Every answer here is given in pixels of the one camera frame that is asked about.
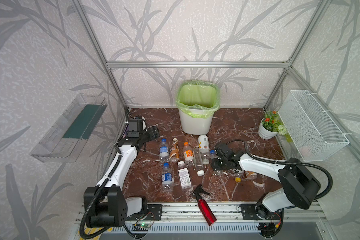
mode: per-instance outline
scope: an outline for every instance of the white flower pot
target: white flower pot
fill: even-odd
[[[276,136],[279,132],[271,132],[265,129],[265,127],[261,124],[259,126],[259,136],[262,139],[271,139],[272,137]]]

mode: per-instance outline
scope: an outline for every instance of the orange bottle label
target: orange bottle label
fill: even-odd
[[[185,151],[184,158],[186,158],[186,157],[193,157],[193,152],[191,150]]]

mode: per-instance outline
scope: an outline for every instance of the metal vent grille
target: metal vent grille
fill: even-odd
[[[126,223],[128,229],[134,232],[132,223]],[[250,233],[259,232],[258,223],[215,223],[208,226],[206,223],[155,223],[148,233]],[[125,233],[124,228],[115,227],[106,233]]]

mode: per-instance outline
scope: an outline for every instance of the trash can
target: trash can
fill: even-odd
[[[179,108],[183,132],[203,135],[209,132],[213,113],[220,106],[220,89],[216,84],[186,81],[181,84],[176,106]]]

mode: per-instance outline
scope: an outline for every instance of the leaf pattern wallpaper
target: leaf pattern wallpaper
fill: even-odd
[[[360,142],[360,1],[332,1],[294,68]],[[289,90],[287,77],[270,109],[278,109]],[[282,139],[288,157],[298,156]],[[360,239],[360,164],[348,148],[318,162],[331,172],[334,187],[320,205],[338,239]]]
[[[83,0],[108,61],[285,61],[319,0]],[[216,83],[221,106],[262,106],[281,69],[123,68],[129,106],[174,106],[181,82]]]
[[[74,163],[29,155],[78,93],[106,98]],[[69,1],[0,1],[0,240],[67,239],[124,110]]]

